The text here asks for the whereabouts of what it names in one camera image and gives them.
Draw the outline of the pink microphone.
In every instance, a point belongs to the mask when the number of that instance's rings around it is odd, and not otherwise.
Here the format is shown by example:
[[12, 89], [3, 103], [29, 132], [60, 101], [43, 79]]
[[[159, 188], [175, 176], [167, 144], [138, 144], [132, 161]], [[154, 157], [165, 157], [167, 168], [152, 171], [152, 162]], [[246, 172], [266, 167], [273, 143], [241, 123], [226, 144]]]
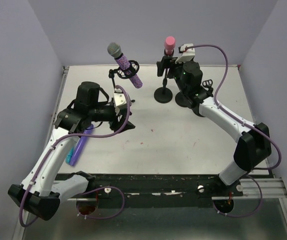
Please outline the pink microphone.
[[173, 36], [168, 36], [164, 41], [164, 54], [171, 56], [176, 46], [176, 39]]

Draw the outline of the black round-base clip stand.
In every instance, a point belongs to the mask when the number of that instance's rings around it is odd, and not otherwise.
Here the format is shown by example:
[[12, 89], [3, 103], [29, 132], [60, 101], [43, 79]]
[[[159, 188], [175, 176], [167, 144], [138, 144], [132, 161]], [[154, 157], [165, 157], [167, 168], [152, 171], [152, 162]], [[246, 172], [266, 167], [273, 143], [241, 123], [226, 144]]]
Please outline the black round-base clip stand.
[[[163, 56], [169, 56], [169, 57], [173, 57], [174, 53], [172, 55], [165, 55], [163, 52]], [[161, 104], [166, 104], [169, 103], [172, 98], [173, 98], [173, 93], [172, 91], [167, 88], [167, 84], [168, 84], [168, 78], [164, 78], [164, 74], [166, 73], [166, 71], [164, 70], [163, 73], [163, 80], [162, 80], [162, 87], [159, 87], [155, 90], [154, 92], [154, 99]]]

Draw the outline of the black shock-mount desk stand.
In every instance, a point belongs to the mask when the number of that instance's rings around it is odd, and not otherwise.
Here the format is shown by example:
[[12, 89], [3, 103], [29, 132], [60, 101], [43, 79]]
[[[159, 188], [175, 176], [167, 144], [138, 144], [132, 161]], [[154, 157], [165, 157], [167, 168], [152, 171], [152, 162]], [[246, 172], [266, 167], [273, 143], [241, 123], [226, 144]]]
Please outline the black shock-mount desk stand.
[[181, 92], [175, 95], [175, 103], [182, 108], [191, 108], [190, 101]]

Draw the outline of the plain purple microphone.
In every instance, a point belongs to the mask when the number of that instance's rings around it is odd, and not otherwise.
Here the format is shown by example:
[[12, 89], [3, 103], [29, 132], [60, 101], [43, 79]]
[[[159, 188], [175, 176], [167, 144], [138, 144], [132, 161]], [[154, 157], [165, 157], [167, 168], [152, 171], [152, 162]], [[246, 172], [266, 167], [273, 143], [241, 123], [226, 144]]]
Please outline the plain purple microphone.
[[79, 141], [77, 142], [77, 144], [74, 147], [74, 153], [73, 153], [73, 156], [70, 160], [70, 164], [68, 164], [69, 166], [72, 166], [74, 167], [78, 161], [79, 161], [79, 158], [83, 152], [83, 149], [84, 147], [86, 146], [86, 143], [88, 141], [88, 137], [86, 136], [82, 136]]

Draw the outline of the teal microphone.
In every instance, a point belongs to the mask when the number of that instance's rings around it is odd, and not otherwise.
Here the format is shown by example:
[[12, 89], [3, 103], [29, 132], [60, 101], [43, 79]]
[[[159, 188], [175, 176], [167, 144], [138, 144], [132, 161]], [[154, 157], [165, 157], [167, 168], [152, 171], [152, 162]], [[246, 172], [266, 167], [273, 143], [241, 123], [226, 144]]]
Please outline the teal microphone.
[[71, 158], [72, 158], [73, 154], [74, 154], [74, 147], [72, 147], [70, 149], [70, 151], [68, 152], [68, 154], [67, 154], [67, 156], [65, 158], [65, 163], [66, 164], [68, 164], [68, 165], [70, 164], [70, 161], [71, 161]]

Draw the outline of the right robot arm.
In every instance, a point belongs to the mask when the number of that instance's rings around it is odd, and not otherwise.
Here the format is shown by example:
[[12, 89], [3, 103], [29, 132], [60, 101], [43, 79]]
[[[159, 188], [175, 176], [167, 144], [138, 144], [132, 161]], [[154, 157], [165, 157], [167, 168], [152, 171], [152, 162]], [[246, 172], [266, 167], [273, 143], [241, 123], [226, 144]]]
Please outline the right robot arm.
[[223, 109], [215, 101], [212, 80], [202, 80], [203, 72], [197, 62], [176, 63], [175, 57], [163, 56], [156, 66], [158, 77], [174, 79], [187, 108], [210, 119], [236, 142], [232, 162], [218, 174], [218, 180], [213, 184], [214, 192], [225, 196], [232, 190], [233, 183], [272, 153], [269, 128], [264, 123], [254, 124], [229, 109]]

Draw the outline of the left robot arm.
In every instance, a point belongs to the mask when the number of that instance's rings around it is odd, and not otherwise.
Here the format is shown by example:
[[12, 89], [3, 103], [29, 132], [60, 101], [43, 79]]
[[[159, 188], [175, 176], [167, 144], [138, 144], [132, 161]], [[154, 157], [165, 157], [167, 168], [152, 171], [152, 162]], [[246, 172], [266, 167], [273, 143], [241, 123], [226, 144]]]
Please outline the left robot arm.
[[12, 184], [8, 195], [19, 207], [19, 221], [27, 211], [44, 221], [50, 220], [64, 201], [81, 195], [90, 197], [95, 190], [94, 176], [79, 171], [61, 183], [55, 178], [70, 150], [81, 138], [104, 139], [135, 126], [129, 122], [131, 99], [120, 85], [113, 97], [95, 82], [84, 81], [76, 97], [57, 115], [45, 149], [20, 184]]

